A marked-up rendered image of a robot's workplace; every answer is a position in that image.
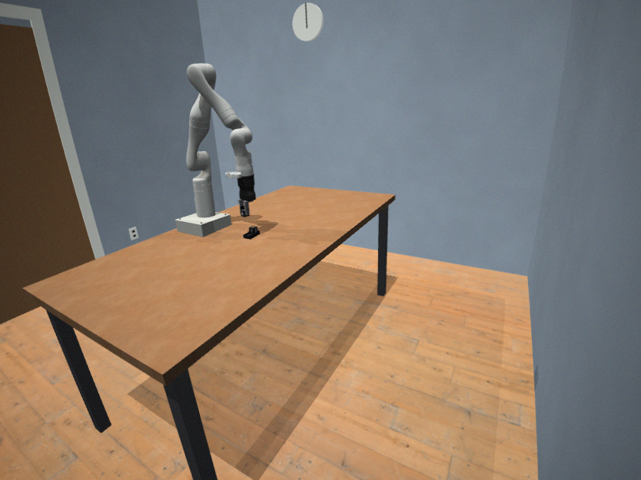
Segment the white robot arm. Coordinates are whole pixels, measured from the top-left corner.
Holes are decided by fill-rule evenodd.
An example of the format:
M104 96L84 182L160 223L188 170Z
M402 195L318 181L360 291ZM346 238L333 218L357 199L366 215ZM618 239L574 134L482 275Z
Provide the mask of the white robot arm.
M211 160L207 152L198 152L200 143L210 129L211 107L224 126L233 130L231 145L235 153L236 165L252 164L251 152L247 151L245 146L252 141L252 133L229 103L214 91L216 72L212 65L192 64L188 67L187 76L199 95L190 113L186 163L190 171L201 170L201 173L193 179L197 216L213 217L215 209L211 184Z

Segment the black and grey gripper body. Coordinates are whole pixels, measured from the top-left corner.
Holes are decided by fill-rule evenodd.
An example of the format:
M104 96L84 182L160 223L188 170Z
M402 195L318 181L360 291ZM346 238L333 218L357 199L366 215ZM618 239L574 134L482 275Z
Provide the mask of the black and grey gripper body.
M254 192L254 170L252 164L237 165L236 170L236 173L227 172L226 177L237 178L237 184L240 188L240 199L246 201L256 200Z

